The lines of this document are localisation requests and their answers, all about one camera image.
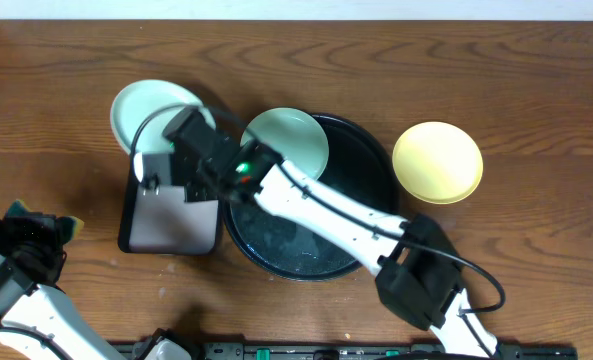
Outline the rectangular black grey tray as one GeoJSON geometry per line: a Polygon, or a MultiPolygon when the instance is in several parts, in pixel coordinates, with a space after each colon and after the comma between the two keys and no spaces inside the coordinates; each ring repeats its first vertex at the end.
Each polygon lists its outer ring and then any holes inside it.
{"type": "Polygon", "coordinates": [[[215,249],[221,239],[221,203],[189,200],[182,185],[162,183],[143,187],[133,170],[127,187],[117,244],[125,253],[199,256],[215,249]]]}

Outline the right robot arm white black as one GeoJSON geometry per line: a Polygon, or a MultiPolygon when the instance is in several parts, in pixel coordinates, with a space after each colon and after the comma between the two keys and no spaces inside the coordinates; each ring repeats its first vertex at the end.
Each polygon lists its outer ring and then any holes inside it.
{"type": "Polygon", "coordinates": [[[162,135],[176,153],[189,157],[197,176],[221,198],[253,201],[266,213],[294,222],[345,251],[375,278],[380,302],[398,318],[429,330],[445,359],[494,359],[498,341],[471,306],[462,272],[469,268],[488,280],[499,301],[500,283],[462,258],[431,218],[408,220],[361,204],[298,169],[258,137],[241,145],[212,128],[204,108],[187,106],[162,135]]]}

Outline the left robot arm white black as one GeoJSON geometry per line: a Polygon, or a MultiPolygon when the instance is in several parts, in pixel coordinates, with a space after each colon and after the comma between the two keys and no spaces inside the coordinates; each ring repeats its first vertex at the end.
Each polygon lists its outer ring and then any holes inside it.
{"type": "Polygon", "coordinates": [[[0,343],[29,359],[121,359],[56,285],[80,220],[40,212],[0,218],[0,343]]]}

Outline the green yellow sponge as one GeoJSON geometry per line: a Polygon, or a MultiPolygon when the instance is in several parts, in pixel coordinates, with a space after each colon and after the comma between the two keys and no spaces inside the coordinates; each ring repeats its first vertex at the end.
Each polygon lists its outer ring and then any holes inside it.
{"type": "Polygon", "coordinates": [[[84,222],[74,216],[33,211],[23,201],[16,200],[5,213],[3,225],[5,234],[14,241],[60,248],[77,236],[84,222]]]}

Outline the mint green plate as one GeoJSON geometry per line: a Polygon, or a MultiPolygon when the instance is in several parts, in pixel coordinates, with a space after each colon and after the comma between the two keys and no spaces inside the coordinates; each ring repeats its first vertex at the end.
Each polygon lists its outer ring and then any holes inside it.
{"type": "MultiPolygon", "coordinates": [[[[112,132],[123,150],[130,155],[131,143],[142,121],[153,112],[169,105],[198,105],[205,122],[216,128],[216,122],[202,100],[186,88],[163,80],[147,79],[134,82],[123,88],[115,97],[110,110],[112,132]]],[[[174,149],[169,141],[162,136],[167,123],[179,112],[172,109],[161,113],[153,119],[139,137],[137,151],[150,155],[171,155],[170,166],[174,176],[162,185],[187,186],[190,182],[204,185],[204,181],[195,173],[189,164],[173,156],[174,149]]]]}
{"type": "MultiPolygon", "coordinates": [[[[308,113],[294,108],[273,108],[256,116],[247,126],[264,143],[313,179],[324,172],[329,143],[322,126],[308,113]]],[[[240,144],[252,139],[245,131],[240,144]]]]}

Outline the yellow plate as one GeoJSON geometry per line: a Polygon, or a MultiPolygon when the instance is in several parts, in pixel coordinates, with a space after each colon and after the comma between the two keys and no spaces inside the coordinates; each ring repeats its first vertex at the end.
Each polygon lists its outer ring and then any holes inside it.
{"type": "Polygon", "coordinates": [[[392,164],[409,194],[440,205],[471,195],[484,171],[474,139],[459,127],[438,121],[419,123],[403,132],[393,148],[392,164]]]}

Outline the round black tray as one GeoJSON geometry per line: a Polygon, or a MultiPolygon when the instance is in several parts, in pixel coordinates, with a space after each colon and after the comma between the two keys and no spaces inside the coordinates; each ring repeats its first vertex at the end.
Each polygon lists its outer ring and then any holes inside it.
{"type": "MultiPolygon", "coordinates": [[[[376,210],[397,213],[399,186],[383,146],[364,128],[337,115],[314,113],[329,143],[319,180],[376,210]]],[[[297,281],[325,281],[361,264],[312,231],[254,204],[225,204],[225,226],[241,252],[264,270],[297,281]]]]}

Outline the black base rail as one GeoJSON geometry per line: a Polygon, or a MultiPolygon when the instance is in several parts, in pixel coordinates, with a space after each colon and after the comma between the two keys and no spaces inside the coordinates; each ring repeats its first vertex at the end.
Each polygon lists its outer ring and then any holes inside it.
{"type": "MultiPolygon", "coordinates": [[[[192,359],[202,360],[361,360],[361,359],[449,359],[443,346],[432,343],[360,345],[360,344],[305,344],[305,343],[236,343],[192,342],[177,334],[158,329],[154,334],[137,342],[112,341],[114,347],[126,359],[143,359],[145,352],[154,347],[157,340],[172,340],[187,351],[192,359]]],[[[579,355],[573,347],[524,346],[499,344],[494,354],[501,360],[577,360],[579,355]]]]}

